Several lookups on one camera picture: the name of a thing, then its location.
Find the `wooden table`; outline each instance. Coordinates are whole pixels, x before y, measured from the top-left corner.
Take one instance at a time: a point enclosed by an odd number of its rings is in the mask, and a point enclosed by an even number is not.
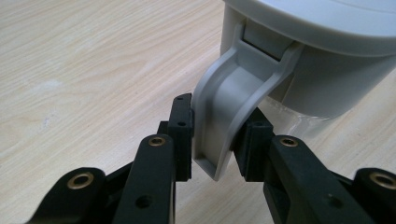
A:
[[[78,167],[134,159],[219,57],[224,5],[200,1],[0,3],[0,223],[27,221]],[[396,73],[305,142],[332,170],[396,173]],[[177,223],[271,223],[262,184],[232,160],[219,182],[195,163],[177,184]]]

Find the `tabletop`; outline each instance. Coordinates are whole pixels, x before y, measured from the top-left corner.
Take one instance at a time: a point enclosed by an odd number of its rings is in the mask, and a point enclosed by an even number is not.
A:
[[[0,3],[0,223],[26,222],[64,174],[132,161],[219,57],[220,0]],[[331,170],[396,173],[396,72],[305,142]],[[262,183],[232,159],[213,181],[194,162],[176,223],[271,223]]]

